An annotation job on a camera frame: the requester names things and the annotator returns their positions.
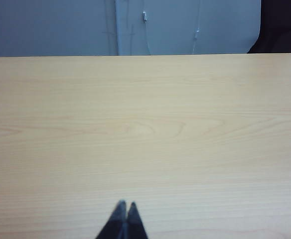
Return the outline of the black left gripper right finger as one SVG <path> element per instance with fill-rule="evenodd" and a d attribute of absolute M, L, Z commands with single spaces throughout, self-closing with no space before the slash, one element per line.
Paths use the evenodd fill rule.
<path fill-rule="evenodd" d="M 129 239 L 148 239 L 137 205 L 132 202 L 127 216 L 128 238 Z"/>

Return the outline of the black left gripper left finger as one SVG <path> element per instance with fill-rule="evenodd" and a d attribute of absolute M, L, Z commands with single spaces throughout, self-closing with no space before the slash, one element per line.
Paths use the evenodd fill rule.
<path fill-rule="evenodd" d="M 96 236 L 96 239 L 126 239 L 126 212 L 126 202 L 124 200 L 119 200 L 106 224 Z"/>

